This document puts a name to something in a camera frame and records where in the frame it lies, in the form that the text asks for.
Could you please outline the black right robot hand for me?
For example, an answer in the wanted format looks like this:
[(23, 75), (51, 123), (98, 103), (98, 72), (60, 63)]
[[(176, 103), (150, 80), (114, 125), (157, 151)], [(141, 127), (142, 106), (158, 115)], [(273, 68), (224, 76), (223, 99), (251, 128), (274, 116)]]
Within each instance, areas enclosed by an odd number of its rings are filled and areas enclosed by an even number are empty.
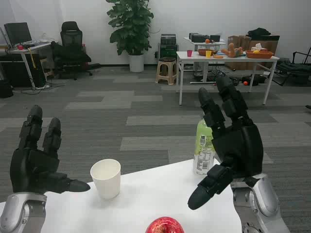
[(217, 74), (216, 84), (222, 105), (216, 104), (203, 87), (198, 91), (198, 98), (204, 112), (203, 119), (212, 129), (212, 144), (221, 163), (207, 172), (190, 196), (188, 207), (192, 210), (222, 193), (234, 179), (248, 179), (262, 172), (261, 136), (247, 113), (248, 107), (241, 92), (223, 72)]

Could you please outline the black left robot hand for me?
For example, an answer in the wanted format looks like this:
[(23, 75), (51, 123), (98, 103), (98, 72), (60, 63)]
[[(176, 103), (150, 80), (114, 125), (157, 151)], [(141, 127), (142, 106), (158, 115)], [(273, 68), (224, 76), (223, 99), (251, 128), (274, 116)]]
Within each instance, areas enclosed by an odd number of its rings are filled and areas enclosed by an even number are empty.
[(20, 142), (14, 151), (10, 165), (10, 179), (14, 193), (30, 192), (86, 192), (90, 186), (79, 180), (68, 178), (57, 172), (60, 160), (58, 150), (61, 145), (61, 122), (52, 118), (43, 140), (43, 150), (37, 142), (42, 133), (42, 108), (34, 105), (20, 131)]

